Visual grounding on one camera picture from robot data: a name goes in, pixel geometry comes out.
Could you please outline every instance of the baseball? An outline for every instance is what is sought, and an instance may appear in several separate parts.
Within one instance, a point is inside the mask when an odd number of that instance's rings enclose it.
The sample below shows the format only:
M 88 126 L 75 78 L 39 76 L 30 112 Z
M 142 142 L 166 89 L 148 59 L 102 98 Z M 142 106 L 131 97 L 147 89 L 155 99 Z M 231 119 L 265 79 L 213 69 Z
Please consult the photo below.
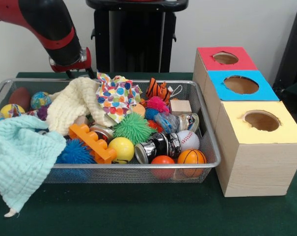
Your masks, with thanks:
M 194 132 L 183 130 L 177 135 L 181 145 L 181 153 L 188 149 L 199 149 L 199 139 Z

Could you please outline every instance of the stacked boxes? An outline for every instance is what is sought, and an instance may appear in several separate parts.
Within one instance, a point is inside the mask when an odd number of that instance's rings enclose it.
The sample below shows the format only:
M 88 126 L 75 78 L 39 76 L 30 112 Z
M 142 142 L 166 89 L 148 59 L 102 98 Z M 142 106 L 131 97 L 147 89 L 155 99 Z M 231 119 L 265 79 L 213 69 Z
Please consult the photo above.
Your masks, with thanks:
M 285 195 L 297 170 L 297 124 L 243 48 L 199 48 L 193 80 L 220 146 L 225 197 Z

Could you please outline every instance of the yellow ball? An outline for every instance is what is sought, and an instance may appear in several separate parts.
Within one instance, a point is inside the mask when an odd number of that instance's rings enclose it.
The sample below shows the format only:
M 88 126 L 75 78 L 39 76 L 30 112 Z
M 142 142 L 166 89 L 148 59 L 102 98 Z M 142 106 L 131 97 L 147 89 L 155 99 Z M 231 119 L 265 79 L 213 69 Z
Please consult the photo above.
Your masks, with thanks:
M 117 157 L 112 161 L 113 163 L 127 164 L 134 157 L 134 145 L 127 138 L 115 138 L 109 143 L 108 147 L 117 152 Z
M 25 110 L 17 104 L 8 104 L 2 107 L 0 112 L 4 115 L 4 118 L 11 118 L 20 116 L 25 113 Z

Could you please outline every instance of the towel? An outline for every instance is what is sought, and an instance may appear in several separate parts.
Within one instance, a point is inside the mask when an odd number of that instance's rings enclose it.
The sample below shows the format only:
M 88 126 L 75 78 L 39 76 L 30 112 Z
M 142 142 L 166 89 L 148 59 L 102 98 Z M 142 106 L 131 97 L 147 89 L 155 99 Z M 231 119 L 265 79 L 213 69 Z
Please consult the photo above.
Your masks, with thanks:
M 0 122 L 0 194 L 13 213 L 9 216 L 20 212 L 66 146 L 57 132 L 36 132 L 47 128 L 33 116 Z
M 99 106 L 96 90 L 99 83 L 79 77 L 72 80 L 69 85 L 50 98 L 53 100 L 48 108 L 47 123 L 50 131 L 57 131 L 63 136 L 68 134 L 69 127 L 80 117 L 91 114 L 97 124 L 111 127 L 116 123 L 109 118 Z

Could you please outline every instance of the orange lego block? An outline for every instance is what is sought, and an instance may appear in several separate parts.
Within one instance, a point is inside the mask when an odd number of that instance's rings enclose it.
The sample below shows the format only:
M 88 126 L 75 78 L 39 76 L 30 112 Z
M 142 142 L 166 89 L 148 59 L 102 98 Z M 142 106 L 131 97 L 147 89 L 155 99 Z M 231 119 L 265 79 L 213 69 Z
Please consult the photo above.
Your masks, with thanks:
M 80 139 L 88 147 L 92 149 L 91 154 L 94 156 L 98 164 L 111 164 L 112 160 L 117 157 L 117 152 L 108 148 L 105 140 L 99 139 L 96 132 L 89 132 L 86 124 L 73 124 L 69 128 L 69 136 L 71 139 Z

